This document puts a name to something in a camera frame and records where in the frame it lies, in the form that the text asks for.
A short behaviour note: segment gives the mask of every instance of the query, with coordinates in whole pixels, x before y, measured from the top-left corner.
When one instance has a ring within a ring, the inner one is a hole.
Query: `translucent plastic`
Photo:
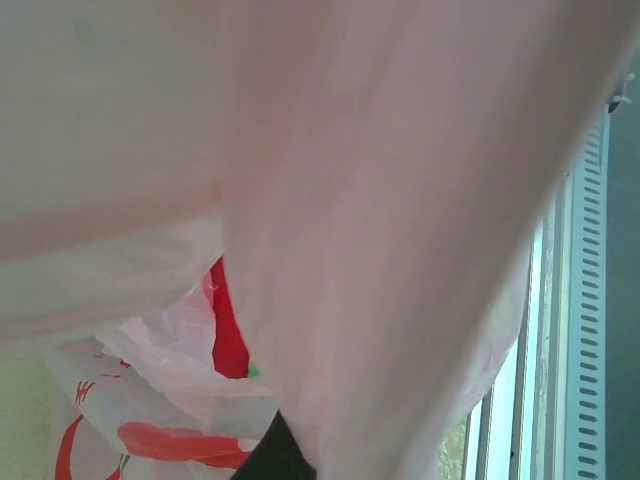
[[[0,0],[0,338],[166,308],[222,233],[320,480],[425,476],[639,10]]]

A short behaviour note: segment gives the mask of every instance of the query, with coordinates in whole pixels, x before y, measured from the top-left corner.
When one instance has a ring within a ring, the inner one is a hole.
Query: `white plastic bag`
[[[320,480],[414,480],[434,460],[484,313],[640,15],[0,8],[2,341],[179,299],[215,259],[222,194],[240,327]]]
[[[199,283],[165,310],[101,330],[105,353],[124,359],[153,388],[218,435],[260,439],[276,412],[260,378],[228,379],[214,369],[214,317]]]
[[[247,346],[320,480],[423,478],[640,4],[224,5]]]
[[[226,480],[230,468],[123,454],[60,394],[54,410],[49,480]]]
[[[192,461],[211,470],[213,478],[226,478],[228,472],[224,470],[241,465],[257,444],[257,440],[242,437],[247,431],[242,426],[220,433],[215,422],[207,425],[193,419],[154,390],[128,363],[106,356],[102,348],[90,338],[66,343],[45,354],[47,366],[66,397],[59,402],[60,411],[54,417],[53,480],[97,479],[101,469],[113,472],[129,456],[163,462]],[[212,417],[223,418],[222,412],[217,413]],[[98,473],[88,476],[86,472],[94,468]],[[183,468],[182,478],[201,478],[189,477],[189,471]]]
[[[104,329],[102,343],[46,353],[68,397],[56,420],[54,480],[107,478],[105,469],[136,480],[228,478],[244,462],[276,406],[259,378],[215,371],[217,293],[208,299],[199,283],[165,310]]]

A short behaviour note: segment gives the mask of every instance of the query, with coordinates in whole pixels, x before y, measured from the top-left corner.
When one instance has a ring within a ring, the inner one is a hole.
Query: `black handle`
[[[278,411],[269,430],[231,480],[315,480],[291,430]]]

